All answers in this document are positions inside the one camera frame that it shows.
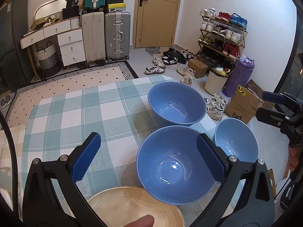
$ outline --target door frame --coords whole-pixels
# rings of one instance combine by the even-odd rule
[[[181,3],[181,0],[178,0],[176,20],[175,20],[175,25],[174,25],[174,32],[173,32],[171,47],[174,45],[174,40],[175,40],[175,35],[176,35],[176,28],[177,28],[177,22],[178,22],[178,17],[179,17],[180,3]],[[138,16],[138,8],[139,8],[138,6],[139,6],[139,0],[135,0],[134,1],[133,37],[132,37],[134,48],[136,48],[137,16]]]

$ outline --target refrigerator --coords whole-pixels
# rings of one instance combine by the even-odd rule
[[[0,10],[0,68],[11,92],[34,77],[27,50],[19,42],[27,32],[27,0],[11,0]]]

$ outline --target purple bag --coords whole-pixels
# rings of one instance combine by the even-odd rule
[[[244,55],[236,62],[230,78],[224,86],[222,93],[227,97],[232,97],[238,85],[245,86],[254,70],[255,60],[251,60]]]

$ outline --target beige plate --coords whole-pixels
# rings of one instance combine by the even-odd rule
[[[123,227],[147,214],[155,218],[153,227],[184,227],[180,210],[162,203],[137,187],[104,190],[88,203],[108,227]]]

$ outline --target light blue bowl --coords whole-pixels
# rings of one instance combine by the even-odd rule
[[[190,86],[179,82],[162,82],[152,87],[148,102],[162,126],[191,126],[204,118],[206,103]]]
[[[137,174],[145,190],[171,205],[198,201],[215,180],[197,149],[200,133],[186,126],[153,132],[137,154]]]
[[[238,119],[222,120],[217,125],[213,142],[227,156],[235,155],[240,161],[255,163],[258,159],[257,140],[250,128]]]

